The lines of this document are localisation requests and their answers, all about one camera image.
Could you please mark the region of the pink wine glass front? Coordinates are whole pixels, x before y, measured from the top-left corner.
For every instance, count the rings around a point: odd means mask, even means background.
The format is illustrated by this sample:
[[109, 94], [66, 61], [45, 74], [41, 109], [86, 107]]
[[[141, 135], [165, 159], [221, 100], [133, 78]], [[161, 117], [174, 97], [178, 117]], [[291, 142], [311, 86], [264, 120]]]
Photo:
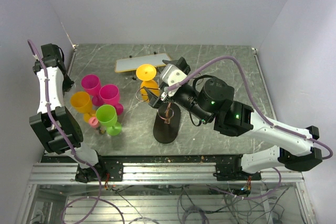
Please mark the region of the pink wine glass front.
[[81, 80], [83, 89], [92, 96], [92, 104], [94, 106], [102, 106], [104, 101], [100, 96], [101, 82], [95, 74], [88, 74]]

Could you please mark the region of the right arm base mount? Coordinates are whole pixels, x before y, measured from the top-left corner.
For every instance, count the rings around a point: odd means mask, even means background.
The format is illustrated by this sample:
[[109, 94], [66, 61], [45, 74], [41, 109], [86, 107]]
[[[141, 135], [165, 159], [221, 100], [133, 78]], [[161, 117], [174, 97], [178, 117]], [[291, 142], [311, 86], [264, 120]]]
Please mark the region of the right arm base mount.
[[215, 172], [213, 176], [217, 181], [243, 181], [251, 178], [252, 181], [261, 180], [260, 172], [249, 174], [243, 172], [241, 166], [242, 155], [220, 155], [214, 156]]

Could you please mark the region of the wire wine glass rack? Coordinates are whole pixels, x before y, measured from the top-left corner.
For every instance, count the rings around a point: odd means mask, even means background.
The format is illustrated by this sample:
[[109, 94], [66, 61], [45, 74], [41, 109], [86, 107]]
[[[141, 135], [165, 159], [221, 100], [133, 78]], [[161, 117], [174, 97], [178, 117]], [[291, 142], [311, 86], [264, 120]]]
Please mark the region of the wire wine glass rack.
[[181, 122], [181, 109], [173, 102], [165, 101], [158, 109], [153, 125], [153, 136], [161, 144], [170, 144], [178, 136]]

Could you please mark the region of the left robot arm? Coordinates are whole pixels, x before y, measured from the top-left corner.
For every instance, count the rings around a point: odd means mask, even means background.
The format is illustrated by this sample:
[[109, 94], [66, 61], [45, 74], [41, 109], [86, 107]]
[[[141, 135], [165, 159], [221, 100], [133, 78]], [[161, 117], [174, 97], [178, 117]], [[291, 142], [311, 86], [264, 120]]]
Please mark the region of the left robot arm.
[[45, 44], [38, 50], [31, 40], [27, 42], [35, 58], [33, 72], [40, 92], [37, 113], [29, 118], [31, 128], [45, 151], [65, 154], [94, 180], [104, 179], [107, 167], [99, 160], [98, 153], [83, 142], [79, 124], [64, 105], [64, 93], [74, 82], [67, 74], [62, 49]]

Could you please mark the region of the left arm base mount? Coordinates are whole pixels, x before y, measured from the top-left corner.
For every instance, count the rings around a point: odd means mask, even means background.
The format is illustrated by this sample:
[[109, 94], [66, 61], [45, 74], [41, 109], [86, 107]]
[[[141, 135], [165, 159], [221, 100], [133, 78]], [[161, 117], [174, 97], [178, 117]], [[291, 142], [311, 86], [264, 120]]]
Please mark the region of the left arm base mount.
[[[93, 166], [98, 172], [101, 181], [121, 182], [123, 179], [123, 165], [116, 159], [98, 156], [98, 163]], [[98, 176], [92, 168], [77, 167], [75, 181], [80, 183], [97, 182]]]

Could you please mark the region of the pink wine glass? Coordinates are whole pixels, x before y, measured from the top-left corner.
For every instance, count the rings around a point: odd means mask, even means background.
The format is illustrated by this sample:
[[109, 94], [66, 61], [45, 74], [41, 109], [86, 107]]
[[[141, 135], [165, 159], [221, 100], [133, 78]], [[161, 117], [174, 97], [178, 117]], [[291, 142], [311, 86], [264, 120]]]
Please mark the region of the pink wine glass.
[[116, 109], [117, 115], [123, 113], [123, 105], [120, 103], [120, 91], [114, 84], [107, 84], [103, 86], [99, 94], [105, 104], [111, 105]]
[[94, 106], [102, 106], [104, 101], [100, 96], [101, 82], [95, 74], [88, 74], [81, 80], [83, 89], [92, 96], [92, 104]]

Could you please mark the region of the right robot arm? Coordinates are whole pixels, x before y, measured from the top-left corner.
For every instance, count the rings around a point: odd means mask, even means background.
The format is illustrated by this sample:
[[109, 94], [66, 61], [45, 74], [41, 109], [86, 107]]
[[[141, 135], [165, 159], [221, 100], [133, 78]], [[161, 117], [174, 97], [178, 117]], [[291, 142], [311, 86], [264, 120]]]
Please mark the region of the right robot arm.
[[[202, 89], [197, 91], [198, 74], [221, 60], [233, 61], [243, 80], [251, 105], [234, 100], [235, 90], [225, 81], [211, 75]], [[161, 84], [154, 88], [144, 87], [149, 105], [158, 109], [164, 102], [174, 102], [195, 116], [201, 124], [214, 123], [214, 131], [230, 137], [250, 135], [260, 138], [272, 147], [253, 154], [242, 154], [240, 162], [231, 167], [236, 179], [244, 179], [263, 169], [283, 166], [296, 172], [306, 172], [321, 164], [322, 151], [314, 147], [318, 143], [319, 129], [315, 126], [297, 128], [266, 117], [252, 98], [247, 79], [239, 61], [232, 56], [217, 57], [194, 72], [184, 58], [165, 61], [160, 75]]]

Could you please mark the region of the green wine glass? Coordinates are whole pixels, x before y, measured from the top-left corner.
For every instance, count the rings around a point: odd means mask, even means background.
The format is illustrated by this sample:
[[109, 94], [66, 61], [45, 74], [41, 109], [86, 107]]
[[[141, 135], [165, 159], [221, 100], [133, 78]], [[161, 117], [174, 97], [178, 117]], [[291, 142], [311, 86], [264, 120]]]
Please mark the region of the green wine glass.
[[104, 104], [96, 111], [96, 118], [106, 128], [107, 134], [116, 136], [121, 133], [122, 127], [118, 122], [116, 109], [112, 105]]

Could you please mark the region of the orange wine glass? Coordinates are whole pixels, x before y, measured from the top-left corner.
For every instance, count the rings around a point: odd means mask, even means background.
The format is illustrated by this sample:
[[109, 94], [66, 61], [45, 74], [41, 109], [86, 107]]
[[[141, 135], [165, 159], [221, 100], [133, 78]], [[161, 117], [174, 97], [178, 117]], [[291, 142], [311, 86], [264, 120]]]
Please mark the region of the orange wine glass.
[[91, 97], [87, 92], [79, 91], [70, 98], [70, 104], [75, 110], [83, 115], [83, 120], [88, 123], [92, 117], [96, 116]]
[[144, 89], [146, 87], [149, 89], [152, 93], [154, 93], [156, 96], [160, 95], [160, 90], [159, 90], [159, 85], [158, 83], [154, 80], [156, 77], [157, 70], [155, 66], [151, 64], [143, 64], [140, 65], [137, 70], [136, 70], [136, 76], [139, 80], [141, 80], [140, 88], [138, 92], [136, 93], [136, 96], [138, 96], [138, 93], [140, 93], [141, 98], [138, 99], [139, 101], [142, 102], [149, 102], [149, 97]]

